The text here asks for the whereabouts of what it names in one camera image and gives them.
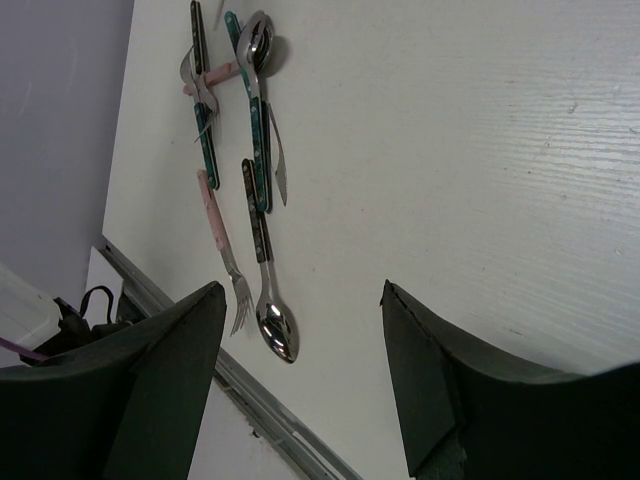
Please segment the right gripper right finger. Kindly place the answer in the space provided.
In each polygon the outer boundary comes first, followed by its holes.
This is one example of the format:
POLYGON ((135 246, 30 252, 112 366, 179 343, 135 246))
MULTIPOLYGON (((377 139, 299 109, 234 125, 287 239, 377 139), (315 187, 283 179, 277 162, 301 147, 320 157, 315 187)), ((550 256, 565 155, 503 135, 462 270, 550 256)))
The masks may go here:
POLYGON ((394 283, 384 339, 413 479, 635 479, 639 367, 581 375, 499 349, 394 283))

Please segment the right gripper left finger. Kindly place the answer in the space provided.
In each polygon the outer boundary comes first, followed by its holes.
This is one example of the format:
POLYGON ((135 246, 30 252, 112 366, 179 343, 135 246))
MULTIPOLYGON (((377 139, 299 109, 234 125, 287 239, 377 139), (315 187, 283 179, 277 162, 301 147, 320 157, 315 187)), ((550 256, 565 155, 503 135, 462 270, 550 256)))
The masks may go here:
POLYGON ((225 315, 211 282, 89 345, 2 369, 2 478, 187 478, 225 315))

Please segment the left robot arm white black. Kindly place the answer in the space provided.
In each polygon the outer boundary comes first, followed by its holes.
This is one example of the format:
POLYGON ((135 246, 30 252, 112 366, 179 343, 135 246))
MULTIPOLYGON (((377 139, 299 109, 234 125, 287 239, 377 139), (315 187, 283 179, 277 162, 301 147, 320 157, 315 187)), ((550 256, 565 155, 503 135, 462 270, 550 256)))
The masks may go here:
POLYGON ((1 264, 1 337, 35 350, 60 331, 59 306, 42 292, 1 264))

